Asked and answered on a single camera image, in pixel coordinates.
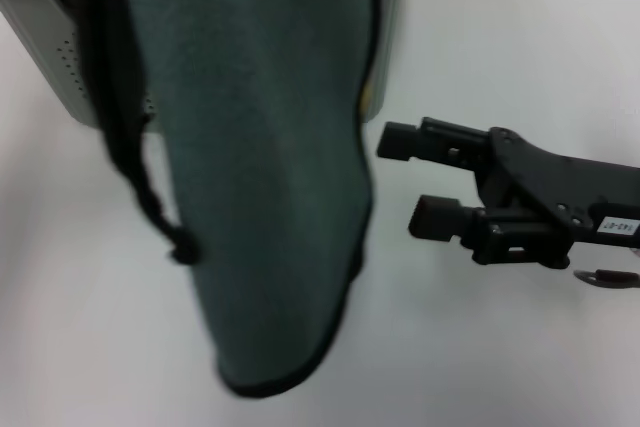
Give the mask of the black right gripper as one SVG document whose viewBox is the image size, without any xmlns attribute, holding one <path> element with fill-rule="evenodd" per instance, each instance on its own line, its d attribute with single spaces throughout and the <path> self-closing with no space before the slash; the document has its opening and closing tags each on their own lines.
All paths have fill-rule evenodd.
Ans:
<svg viewBox="0 0 640 427">
<path fill-rule="evenodd" d="M 637 168 L 553 154 L 503 128 L 488 133 L 489 157 L 475 173 L 485 207 L 422 195 L 413 237 L 457 237 L 480 265 L 565 268 L 576 243 L 638 247 Z"/>
</svg>

